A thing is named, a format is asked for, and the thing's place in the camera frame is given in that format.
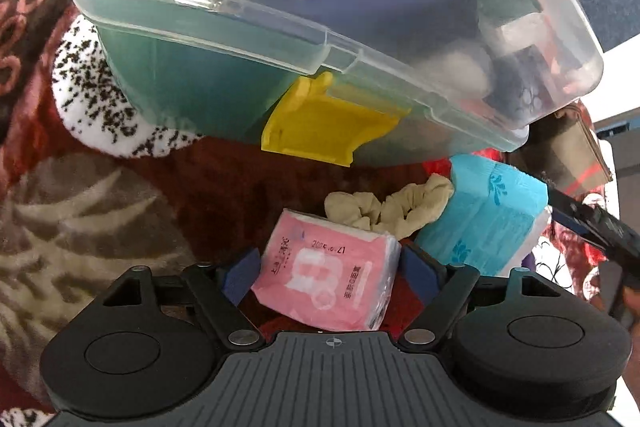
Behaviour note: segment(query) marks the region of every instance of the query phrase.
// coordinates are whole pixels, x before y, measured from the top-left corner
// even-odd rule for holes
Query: blue tissue pack
[[[415,242],[443,264],[470,264],[495,276],[546,207],[546,185],[474,155],[451,158],[451,182],[455,192],[440,219],[421,229]]]
[[[402,274],[423,306],[433,301],[440,293],[441,285],[444,285],[444,277],[439,277],[433,266],[425,263],[420,255],[407,245],[403,245],[400,251],[398,272]]]

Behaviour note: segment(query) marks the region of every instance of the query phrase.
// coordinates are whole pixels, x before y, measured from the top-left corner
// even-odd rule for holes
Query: gray ridged surface
[[[386,333],[281,333],[260,353],[228,357],[197,397],[123,427],[543,427],[473,402],[435,357],[409,355]],[[60,413],[50,427],[114,427]],[[614,427],[601,413],[554,427]]]

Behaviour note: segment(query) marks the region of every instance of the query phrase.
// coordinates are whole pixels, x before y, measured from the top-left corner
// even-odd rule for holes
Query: brown fabric
[[[39,281],[58,288],[58,293],[53,293],[54,299],[63,306],[78,306],[79,300],[73,302],[78,297],[78,288],[84,289],[82,299],[92,298],[104,285],[104,280],[122,268],[123,259],[136,263],[144,257],[145,245],[154,250],[150,252],[152,256],[156,255],[145,262],[162,265],[163,255],[173,250],[158,248],[153,238],[142,241],[145,235],[157,230],[159,223],[166,228],[163,233],[169,233],[171,241],[181,245],[184,256],[180,263],[190,254],[201,260],[228,261],[244,248],[263,248],[285,206],[322,214],[322,202],[329,192],[370,191],[378,198],[384,198],[407,183],[421,184],[427,179],[419,165],[346,169],[264,153],[257,146],[212,138],[204,138],[164,158],[116,160],[88,149],[62,125],[51,92],[54,55],[63,33],[77,13],[69,4],[70,0],[0,0],[0,141],[6,136],[0,146],[0,208],[6,219],[2,222],[3,230],[10,230],[12,238],[6,244],[1,243],[0,257],[15,268],[11,258],[19,258],[25,251],[30,251],[29,240],[33,239],[30,233],[51,240],[62,231],[55,227],[48,229],[37,219],[34,222],[33,216],[37,217],[38,213],[33,209],[32,217],[25,218],[16,210],[16,204],[53,203],[57,206],[118,171],[121,174],[117,182],[124,184],[121,188],[129,188],[123,188],[124,193],[120,196],[111,194],[108,200],[99,201],[80,215],[67,216],[72,220],[71,228],[78,222],[85,225],[92,222],[77,218],[84,219],[96,213],[104,216],[113,210],[124,211],[130,204],[151,197],[156,199],[123,225],[133,228],[117,231],[117,237],[123,234],[117,248],[111,248],[109,233],[100,230],[96,233],[100,237],[91,243],[93,250],[84,236],[69,235],[56,240],[56,247],[79,254],[75,259],[84,257],[87,264],[94,263],[92,266],[100,263],[96,269],[100,273],[96,277],[86,273],[86,264],[82,261],[55,263],[49,268],[61,272],[50,275],[50,271],[46,271],[47,262],[55,256],[47,256],[49,247],[33,254],[36,274],[48,274],[49,277],[46,279],[42,275]],[[75,179],[78,169],[82,169],[83,174]],[[114,223],[121,222],[118,216],[120,212],[110,214],[107,222],[112,228]],[[96,230],[95,223],[88,226]],[[67,221],[63,225],[65,233],[68,227]],[[141,238],[138,243],[124,241],[132,230],[136,230]],[[138,247],[130,258],[121,248],[125,244]],[[191,253],[185,251],[184,245]],[[60,328],[72,311],[69,307],[64,308],[63,313],[53,314],[60,320],[46,320],[52,315],[46,305],[31,309],[26,305],[37,304],[33,298],[38,293],[38,285],[30,284],[28,277],[23,277],[22,281],[17,293],[12,295],[25,296],[18,304],[22,304],[21,310],[27,310],[25,317],[28,318],[16,325],[10,320],[14,310],[9,306],[0,307],[0,325],[4,328],[0,335],[0,355],[2,365],[19,376],[18,384],[30,393],[38,394],[40,384],[30,380],[31,377],[19,375],[15,368],[24,366],[27,372],[27,368],[33,368],[33,353],[37,346],[46,335]],[[252,294],[241,303],[241,309],[257,325],[276,317],[274,312],[260,306]],[[385,317],[386,321],[391,319],[389,315]],[[38,336],[34,331],[47,333]],[[17,337],[24,345],[35,346],[35,351],[15,344],[12,339]],[[28,396],[25,398],[24,393],[16,390],[12,380],[5,377],[5,372],[0,371],[0,409],[14,405],[36,407],[29,403]]]
[[[196,258],[220,261],[231,260],[247,247],[263,248],[284,207],[322,214],[324,197],[329,192],[371,191],[382,198],[407,183],[420,184],[427,179],[421,165],[388,169],[348,169],[264,153],[258,146],[207,137],[164,158],[114,159],[92,151],[75,140],[65,129],[56,110],[51,90],[50,72],[56,49],[76,14],[77,11],[70,7],[60,19],[34,68],[31,80],[15,105],[6,140],[0,148],[0,198],[13,209],[7,214],[10,216],[7,226],[16,234],[13,251],[3,252],[5,255],[19,256],[24,254],[23,249],[31,248],[28,243],[24,243],[25,234],[27,239],[33,236],[25,232],[24,216],[15,211],[16,202],[22,203],[28,198],[30,203],[52,201],[60,204],[61,201],[86,190],[87,186],[95,185],[118,168],[122,169],[131,182],[135,179],[140,180],[135,182],[138,184],[137,188],[132,185],[129,189],[132,192],[130,202],[145,201],[145,190],[151,194],[148,191],[155,187],[161,194],[158,198],[166,201],[171,208],[175,226]],[[99,173],[95,175],[85,172],[96,169]],[[82,181],[76,179],[78,177],[86,179]],[[16,200],[14,194],[21,196]],[[135,256],[145,256],[145,245],[148,245],[149,255],[159,254],[157,245],[154,247],[153,243],[146,243],[140,239],[156,229],[154,223],[160,219],[159,213],[164,212],[166,226],[172,226],[172,221],[162,209],[163,206],[158,204],[154,202],[145,208],[142,216],[138,216],[127,225],[129,228],[124,229],[125,235],[137,232],[138,240],[134,238],[127,242],[118,242],[116,250],[111,242],[105,244],[102,239],[101,243],[99,234],[92,243],[98,250],[87,250],[90,243],[87,242],[86,236],[73,240],[66,237],[60,244],[66,245],[69,250],[81,252],[86,256],[87,264],[100,259],[101,263],[106,263],[101,269],[105,279],[113,277],[117,270],[122,269],[121,259],[125,257],[124,249],[127,245],[135,250]],[[91,210],[104,214],[113,210],[114,206],[120,208],[125,205],[124,201],[106,201],[92,206]],[[52,234],[56,233],[52,230],[41,230],[42,224],[34,223],[33,220],[29,225],[45,237],[51,238]],[[39,255],[44,257],[47,253],[43,250]],[[138,262],[141,261],[130,259],[131,264]],[[164,264],[162,257],[158,258],[158,263]],[[78,264],[71,264],[65,266],[67,277],[60,273],[57,273],[56,277],[66,283],[67,291],[84,284],[87,289],[84,297],[91,298],[100,285],[87,280],[84,268]],[[61,291],[58,295],[62,301],[64,294],[64,291]],[[260,306],[252,295],[242,302],[241,309],[257,325],[276,315]],[[65,313],[70,313],[70,307],[65,310]],[[46,315],[45,307],[37,309],[37,312],[31,314],[33,317],[30,315],[37,323],[30,324],[30,328],[38,328],[38,331],[46,328],[47,334],[51,335],[55,328],[62,327],[64,320],[43,323],[43,316],[50,318]],[[10,330],[9,337],[13,333],[17,333],[15,328]],[[27,336],[34,342],[36,337],[32,333],[28,333]],[[19,360],[12,359],[11,353],[10,350],[5,350],[5,367],[14,368],[27,363],[25,357],[20,357]],[[33,381],[27,381],[22,377],[19,383],[31,393],[37,393],[38,397],[43,398]]]
[[[529,140],[508,155],[508,163],[569,196],[590,192],[612,180],[581,102],[530,126]]]

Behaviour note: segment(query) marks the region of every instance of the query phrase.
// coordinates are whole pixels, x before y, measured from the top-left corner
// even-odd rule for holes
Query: pink tissue pack
[[[285,209],[252,290],[261,304],[321,330],[377,330],[399,255],[392,235]]]

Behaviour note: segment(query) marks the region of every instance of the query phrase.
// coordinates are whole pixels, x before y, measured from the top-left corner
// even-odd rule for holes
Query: clear plastic storage box
[[[148,121],[345,165],[514,150],[603,69],[576,0],[74,1]]]

